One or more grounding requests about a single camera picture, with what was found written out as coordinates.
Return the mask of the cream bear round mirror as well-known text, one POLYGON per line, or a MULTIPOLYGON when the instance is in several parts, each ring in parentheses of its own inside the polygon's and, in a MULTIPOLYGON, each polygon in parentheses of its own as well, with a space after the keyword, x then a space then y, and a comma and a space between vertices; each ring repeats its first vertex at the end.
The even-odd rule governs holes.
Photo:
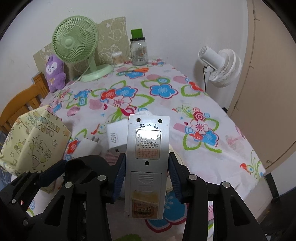
MULTIPOLYGON (((172 148, 171 145, 169 145, 169 153, 174 153, 178 163, 181 164, 181 165, 184 165, 184 161, 182 160, 182 157, 180 156, 180 154, 177 151, 175 151, 172 148)), ((167 175, 167 179, 166 179, 166 192, 167 193, 174 190, 171 179, 174 179, 175 176, 176 176, 176 171, 175 171, 175 168, 173 166, 172 160, 170 159, 169 160, 169 165, 168 165, 168 175, 167 175)))

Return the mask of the white remote control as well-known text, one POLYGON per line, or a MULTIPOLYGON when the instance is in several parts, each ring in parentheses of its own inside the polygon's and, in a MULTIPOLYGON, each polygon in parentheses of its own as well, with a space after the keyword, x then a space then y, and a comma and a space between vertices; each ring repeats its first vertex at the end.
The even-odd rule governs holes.
POLYGON ((169 140, 169 116, 130 115, 126 147, 125 216, 163 218, 169 140))

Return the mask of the wooden chair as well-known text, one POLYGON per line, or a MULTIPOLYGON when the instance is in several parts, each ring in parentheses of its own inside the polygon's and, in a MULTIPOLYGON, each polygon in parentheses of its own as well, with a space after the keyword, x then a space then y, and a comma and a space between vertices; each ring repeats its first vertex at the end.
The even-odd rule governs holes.
POLYGON ((6 105, 1 113, 1 131, 8 134, 16 119, 29 112, 31 109, 36 109, 41 105, 41 99, 44 99, 49 93, 48 84, 43 73, 38 73, 33 77, 33 84, 18 93, 6 105))

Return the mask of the white oval case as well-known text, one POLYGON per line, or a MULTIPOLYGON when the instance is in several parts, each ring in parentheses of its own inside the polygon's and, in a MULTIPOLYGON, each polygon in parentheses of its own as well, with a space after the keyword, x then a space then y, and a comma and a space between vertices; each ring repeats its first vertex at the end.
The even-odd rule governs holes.
POLYGON ((135 114, 137 115, 153 115, 150 111, 148 110, 141 110, 141 111, 138 111, 136 112, 135 114))

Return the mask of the white standing fan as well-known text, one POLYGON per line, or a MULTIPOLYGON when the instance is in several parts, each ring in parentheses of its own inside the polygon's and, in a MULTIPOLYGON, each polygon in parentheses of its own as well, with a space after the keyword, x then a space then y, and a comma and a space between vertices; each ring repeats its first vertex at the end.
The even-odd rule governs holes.
POLYGON ((227 87, 241 73, 241 59, 232 49, 215 52, 212 48, 203 46, 198 56, 205 63, 203 69, 205 87, 208 82, 217 88, 227 87))

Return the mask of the green desk fan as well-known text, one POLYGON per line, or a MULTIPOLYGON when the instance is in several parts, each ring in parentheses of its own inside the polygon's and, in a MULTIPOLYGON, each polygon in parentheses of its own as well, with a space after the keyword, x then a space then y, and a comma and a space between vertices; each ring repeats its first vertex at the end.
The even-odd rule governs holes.
POLYGON ((88 67, 79 80, 91 82, 114 70, 110 64, 96 64, 98 39, 99 32, 93 20, 85 16, 71 16, 55 28, 52 46, 57 57, 66 63, 76 64, 86 60, 88 67))

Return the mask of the patterned cardboard backboard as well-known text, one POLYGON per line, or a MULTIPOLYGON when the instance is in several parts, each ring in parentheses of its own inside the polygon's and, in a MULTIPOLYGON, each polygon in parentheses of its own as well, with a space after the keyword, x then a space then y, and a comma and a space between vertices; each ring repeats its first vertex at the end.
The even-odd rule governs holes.
MULTIPOLYGON (((124 61, 131 59, 126 17, 103 20, 97 24, 97 30, 99 38, 94 54, 97 65, 113 64, 111 54, 116 52, 122 52, 124 61)), ((39 72, 46 73, 46 63, 51 54, 54 54, 52 44, 46 45, 34 54, 33 58, 39 72)))

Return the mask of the cotton swab container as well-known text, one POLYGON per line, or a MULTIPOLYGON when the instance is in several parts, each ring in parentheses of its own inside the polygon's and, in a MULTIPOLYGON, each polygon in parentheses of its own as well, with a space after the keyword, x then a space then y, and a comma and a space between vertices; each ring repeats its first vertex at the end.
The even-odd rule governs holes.
POLYGON ((120 67, 124 65, 124 58, 123 58, 123 53, 121 51, 119 52, 114 52, 111 54, 112 56, 112 61, 114 67, 120 67))

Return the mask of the glass jar with green lid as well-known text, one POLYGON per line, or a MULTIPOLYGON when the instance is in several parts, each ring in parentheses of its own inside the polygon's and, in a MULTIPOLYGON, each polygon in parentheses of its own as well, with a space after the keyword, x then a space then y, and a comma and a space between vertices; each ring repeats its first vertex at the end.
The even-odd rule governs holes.
POLYGON ((149 62, 147 44, 142 29, 131 30, 130 53, 132 64, 135 66, 147 65, 149 62))

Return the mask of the white 45W charger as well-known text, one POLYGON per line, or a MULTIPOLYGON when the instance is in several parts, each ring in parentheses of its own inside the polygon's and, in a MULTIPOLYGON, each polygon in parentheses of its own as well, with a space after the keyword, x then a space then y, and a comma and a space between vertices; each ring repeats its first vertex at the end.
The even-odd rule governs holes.
POLYGON ((126 152, 128 119, 107 124, 108 148, 114 156, 126 152))

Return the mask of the beige door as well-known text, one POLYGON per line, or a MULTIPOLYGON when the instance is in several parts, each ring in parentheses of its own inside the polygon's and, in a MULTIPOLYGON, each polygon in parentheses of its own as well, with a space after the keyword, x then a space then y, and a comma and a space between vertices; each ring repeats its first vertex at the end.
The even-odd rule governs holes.
POLYGON ((263 1, 248 1, 243 69, 228 114, 267 172, 295 152, 295 42, 263 1))

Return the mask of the purple plush rabbit toy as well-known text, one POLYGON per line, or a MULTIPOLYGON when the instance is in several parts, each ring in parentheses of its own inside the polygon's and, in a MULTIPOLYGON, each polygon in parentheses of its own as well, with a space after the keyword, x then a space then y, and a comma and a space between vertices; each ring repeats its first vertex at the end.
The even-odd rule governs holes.
POLYGON ((64 62, 55 54, 52 54, 46 63, 45 77, 51 93, 65 87, 66 73, 64 72, 64 62))

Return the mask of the yellow patterned storage box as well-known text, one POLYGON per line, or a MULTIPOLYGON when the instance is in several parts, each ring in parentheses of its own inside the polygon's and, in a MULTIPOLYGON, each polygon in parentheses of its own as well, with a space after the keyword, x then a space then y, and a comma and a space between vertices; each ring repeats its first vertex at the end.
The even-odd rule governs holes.
POLYGON ((46 105, 19 116, 1 150, 1 168, 14 176, 46 171, 63 158, 71 132, 46 105))

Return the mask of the floral tablecloth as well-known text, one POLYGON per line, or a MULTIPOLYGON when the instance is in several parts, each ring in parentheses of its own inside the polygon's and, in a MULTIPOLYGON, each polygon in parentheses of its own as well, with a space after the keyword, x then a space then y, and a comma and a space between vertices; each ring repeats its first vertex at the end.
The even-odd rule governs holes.
POLYGON ((100 138, 102 156, 114 165, 107 124, 148 110, 170 117, 170 145, 184 165, 206 182, 229 182, 242 199, 258 184, 265 169, 246 137, 222 108, 194 81, 162 60, 147 66, 126 64, 92 82, 70 81, 43 100, 72 133, 63 158, 83 138, 100 138))

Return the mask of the small white plug charger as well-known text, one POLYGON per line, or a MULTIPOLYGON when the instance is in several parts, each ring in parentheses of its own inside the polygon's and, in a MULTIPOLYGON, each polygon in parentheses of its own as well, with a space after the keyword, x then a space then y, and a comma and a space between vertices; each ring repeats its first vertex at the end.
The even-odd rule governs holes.
POLYGON ((102 152, 100 138, 93 136, 92 138, 83 138, 77 144, 77 147, 73 153, 74 158, 90 156, 90 155, 100 155, 102 152))

